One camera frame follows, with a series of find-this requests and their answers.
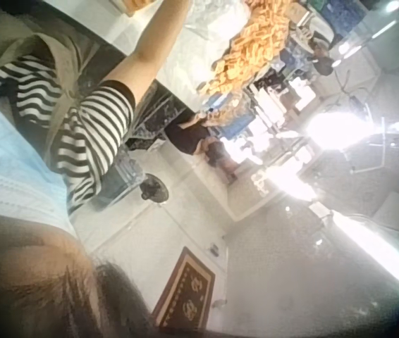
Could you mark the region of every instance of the striped shirt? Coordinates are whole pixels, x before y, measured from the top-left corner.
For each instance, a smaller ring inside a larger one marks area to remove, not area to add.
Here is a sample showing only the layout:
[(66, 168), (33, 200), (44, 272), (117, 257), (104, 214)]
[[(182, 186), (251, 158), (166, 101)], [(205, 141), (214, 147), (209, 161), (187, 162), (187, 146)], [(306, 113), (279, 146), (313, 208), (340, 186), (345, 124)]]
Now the striped shirt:
[[(25, 121), (30, 129), (43, 134), (44, 140), (61, 96), (53, 65), (24, 56), (1, 66), (0, 96), (3, 95), (11, 102), (15, 120)], [(120, 82), (106, 81), (66, 112), (60, 147), (56, 150), (56, 167), (68, 187), (70, 213), (101, 190), (101, 178), (113, 164), (134, 109), (132, 92)]]

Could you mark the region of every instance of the black fan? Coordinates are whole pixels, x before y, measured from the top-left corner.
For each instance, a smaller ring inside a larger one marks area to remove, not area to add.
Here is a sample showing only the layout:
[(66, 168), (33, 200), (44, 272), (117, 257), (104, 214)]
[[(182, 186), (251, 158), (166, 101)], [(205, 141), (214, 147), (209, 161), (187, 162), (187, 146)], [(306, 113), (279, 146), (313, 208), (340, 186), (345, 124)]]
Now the black fan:
[(151, 200), (154, 203), (163, 203), (168, 201), (170, 194), (166, 185), (156, 176), (146, 174), (146, 180), (140, 185), (142, 190), (142, 199)]

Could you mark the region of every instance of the light blue face mask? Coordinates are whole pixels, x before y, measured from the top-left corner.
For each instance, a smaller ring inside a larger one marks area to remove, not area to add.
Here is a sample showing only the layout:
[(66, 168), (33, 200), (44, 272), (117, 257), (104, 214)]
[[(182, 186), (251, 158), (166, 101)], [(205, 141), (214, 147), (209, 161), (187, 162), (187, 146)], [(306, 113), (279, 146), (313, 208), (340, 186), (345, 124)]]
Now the light blue face mask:
[(66, 186), (0, 112), (0, 215), (52, 225), (73, 235)]

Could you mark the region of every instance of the khaki vest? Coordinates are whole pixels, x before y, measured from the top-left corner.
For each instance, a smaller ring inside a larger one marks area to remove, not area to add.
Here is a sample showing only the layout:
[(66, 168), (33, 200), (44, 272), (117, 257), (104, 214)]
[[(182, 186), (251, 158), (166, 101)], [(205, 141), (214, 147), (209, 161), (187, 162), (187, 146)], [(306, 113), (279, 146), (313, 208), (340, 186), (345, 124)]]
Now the khaki vest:
[(97, 43), (63, 21), (48, 18), (48, 13), (16, 18), (0, 11), (0, 66), (21, 56), (38, 54), (41, 50), (49, 51), (55, 63), (62, 95), (52, 113), (47, 133), (44, 159), (48, 164), (51, 145), (65, 114), (78, 102), (78, 78), (98, 48)]

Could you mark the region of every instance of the brown rug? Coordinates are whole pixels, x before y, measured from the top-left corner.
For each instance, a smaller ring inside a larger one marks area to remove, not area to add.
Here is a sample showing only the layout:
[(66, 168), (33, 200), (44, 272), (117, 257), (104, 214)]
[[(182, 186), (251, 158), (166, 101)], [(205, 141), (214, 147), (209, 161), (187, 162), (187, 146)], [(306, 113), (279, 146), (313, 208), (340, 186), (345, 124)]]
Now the brown rug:
[(152, 315), (162, 329), (205, 329), (215, 274), (184, 247)]

